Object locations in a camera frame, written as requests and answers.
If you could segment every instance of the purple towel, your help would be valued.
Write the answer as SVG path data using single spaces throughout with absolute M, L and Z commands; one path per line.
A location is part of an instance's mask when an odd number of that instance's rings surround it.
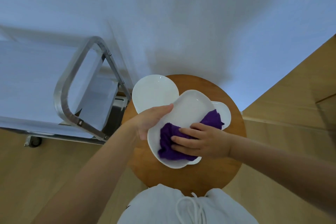
M 221 121 L 220 114 L 215 110 L 208 112 L 206 116 L 204 116 L 203 120 L 200 123 L 208 126 L 212 126 L 214 128 L 222 129 L 222 125 L 224 123 Z M 158 151 L 160 158 L 166 158 L 169 160 L 179 160 L 179 159 L 187 159 L 189 161 L 195 160 L 197 157 L 187 155 L 178 151 L 174 151 L 171 148 L 172 144 L 175 144 L 170 138 L 172 136 L 185 137 L 188 139 L 197 139 L 188 135 L 185 135 L 179 132 L 178 126 L 175 126 L 171 123 L 166 123 L 162 129 L 160 130 L 160 146 L 161 149 Z

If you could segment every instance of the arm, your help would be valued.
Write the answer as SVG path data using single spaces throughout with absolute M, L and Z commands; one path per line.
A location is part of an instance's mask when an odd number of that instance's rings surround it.
M 263 173 L 302 199 L 336 216 L 336 166 L 290 154 L 200 123 L 181 128 L 199 138 L 173 137 L 174 150 L 213 158 L 231 157 Z
M 47 203 L 33 223 L 96 223 L 137 142 L 173 105 L 153 107 L 123 124 L 81 171 Z

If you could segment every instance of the caster wheel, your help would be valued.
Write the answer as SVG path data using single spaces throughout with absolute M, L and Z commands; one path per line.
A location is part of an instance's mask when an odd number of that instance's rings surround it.
M 29 147 L 31 148 L 36 148 L 40 146 L 42 143 L 41 137 L 32 136 L 30 140 L 31 140 L 31 144 L 29 145 Z

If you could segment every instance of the round wooden table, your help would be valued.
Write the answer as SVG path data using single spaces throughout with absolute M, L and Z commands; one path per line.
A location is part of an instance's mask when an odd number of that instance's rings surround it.
M 246 130 L 240 111 L 233 100 L 220 87 L 192 75 L 174 74 L 167 76 L 177 86 L 180 95 L 186 90 L 198 90 L 211 101 L 225 103 L 231 112 L 231 124 L 226 132 L 246 137 Z M 122 123 L 136 116 L 131 101 L 125 110 Z M 212 188 L 224 188 L 237 174 L 241 162 L 231 158 L 202 158 L 196 165 L 187 165 L 181 169 L 171 169 L 159 162 L 151 152 L 147 141 L 141 141 L 128 162 L 135 175 L 148 187 L 163 184 L 179 189 L 185 196 L 194 192 L 202 197 Z

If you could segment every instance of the white oval plate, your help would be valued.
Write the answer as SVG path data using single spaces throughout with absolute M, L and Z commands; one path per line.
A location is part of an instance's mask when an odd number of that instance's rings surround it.
M 173 110 L 163 116 L 163 118 L 154 127 L 150 128 L 147 135 L 148 145 L 154 156 L 164 165 L 170 168 L 182 168 L 188 164 L 196 164 L 196 160 L 188 161 L 186 159 L 168 160 L 160 158 L 158 150 L 160 146 L 160 130 L 164 124 L 170 122 L 181 128 L 189 128 L 192 123 L 200 122 L 204 116 L 214 109 L 210 99 L 197 90 L 187 90 L 174 102 Z
M 212 104 L 217 112 L 220 114 L 220 119 L 224 123 L 224 125 L 222 126 L 222 130 L 227 128 L 231 123 L 231 112 L 229 110 L 229 107 L 226 104 L 217 101 L 212 101 Z
M 137 113 L 151 107 L 169 105 L 179 97 L 175 83 L 163 75 L 152 74 L 141 78 L 134 86 L 132 100 Z

